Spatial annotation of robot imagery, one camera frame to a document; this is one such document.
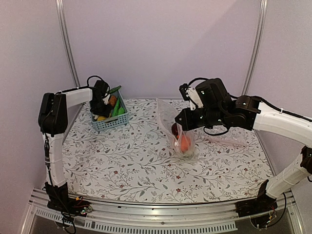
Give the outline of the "dark red apple toy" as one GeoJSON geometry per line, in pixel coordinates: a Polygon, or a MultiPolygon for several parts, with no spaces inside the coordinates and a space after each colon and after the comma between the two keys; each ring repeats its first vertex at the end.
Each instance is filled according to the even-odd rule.
{"type": "Polygon", "coordinates": [[[174,124],[171,126],[171,132],[172,132],[172,134],[173,134],[175,137],[177,137],[177,136],[179,135],[179,133],[178,133],[178,127],[177,127],[177,124],[176,124],[176,123],[174,123],[174,124]]]}

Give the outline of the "orange pepper toy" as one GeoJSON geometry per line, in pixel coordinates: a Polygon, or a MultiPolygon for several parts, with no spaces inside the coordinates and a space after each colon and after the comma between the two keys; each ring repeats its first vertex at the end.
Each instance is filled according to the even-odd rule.
{"type": "Polygon", "coordinates": [[[191,138],[186,135],[178,136],[176,146],[181,153],[187,152],[191,147],[191,138]]]}

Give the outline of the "white daikon radish toy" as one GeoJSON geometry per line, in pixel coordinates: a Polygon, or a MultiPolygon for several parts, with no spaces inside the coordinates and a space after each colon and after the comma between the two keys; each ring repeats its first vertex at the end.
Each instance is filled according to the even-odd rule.
{"type": "Polygon", "coordinates": [[[194,158],[194,156],[195,156],[195,150],[188,150],[188,151],[186,151],[186,152],[183,152],[183,153],[181,154],[181,156],[182,156],[183,158],[188,158],[188,159],[194,158]]]}

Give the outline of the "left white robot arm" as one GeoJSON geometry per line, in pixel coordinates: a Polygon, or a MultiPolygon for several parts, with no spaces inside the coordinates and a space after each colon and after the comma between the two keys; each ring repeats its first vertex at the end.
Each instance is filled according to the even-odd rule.
{"type": "Polygon", "coordinates": [[[45,93],[39,111],[38,124],[44,139],[46,181],[53,187],[66,184],[62,164],[62,143],[68,126],[68,109],[89,103],[91,113],[108,117],[112,106],[104,100],[109,97],[110,86],[99,76],[94,86],[76,87],[56,93],[45,93]]]}

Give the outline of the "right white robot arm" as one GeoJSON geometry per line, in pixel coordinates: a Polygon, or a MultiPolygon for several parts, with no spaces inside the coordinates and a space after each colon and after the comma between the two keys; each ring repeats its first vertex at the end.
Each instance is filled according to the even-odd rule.
{"type": "Polygon", "coordinates": [[[261,213],[282,193],[312,174],[312,120],[278,108],[262,97],[228,93],[219,78],[195,78],[180,85],[179,91],[190,107],[183,109],[175,121],[184,131],[197,128],[226,130],[239,127],[273,133],[304,145],[297,158],[278,175],[261,184],[252,202],[261,213]]]}

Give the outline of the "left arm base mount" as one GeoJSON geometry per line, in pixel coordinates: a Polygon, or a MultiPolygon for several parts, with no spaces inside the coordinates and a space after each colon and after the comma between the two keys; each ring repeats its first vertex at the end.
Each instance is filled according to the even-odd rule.
{"type": "Polygon", "coordinates": [[[45,189],[49,196],[47,206],[50,209],[70,216],[86,216],[93,210],[91,203],[81,196],[78,199],[69,197],[67,182],[61,186],[53,186],[45,182],[45,189]]]}

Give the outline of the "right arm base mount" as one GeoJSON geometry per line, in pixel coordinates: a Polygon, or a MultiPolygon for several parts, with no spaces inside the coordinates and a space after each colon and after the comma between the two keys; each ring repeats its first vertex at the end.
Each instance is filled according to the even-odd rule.
{"type": "MultiPolygon", "coordinates": [[[[275,213],[275,209],[277,208],[276,198],[270,198],[266,195],[266,186],[268,182],[269,181],[266,180],[261,184],[256,198],[235,203],[235,211],[238,213],[239,217],[246,217],[270,211],[273,211],[273,214],[275,213]]],[[[255,228],[263,229],[269,226],[272,218],[273,216],[271,214],[266,214],[264,216],[251,218],[251,223],[255,228]]]]}

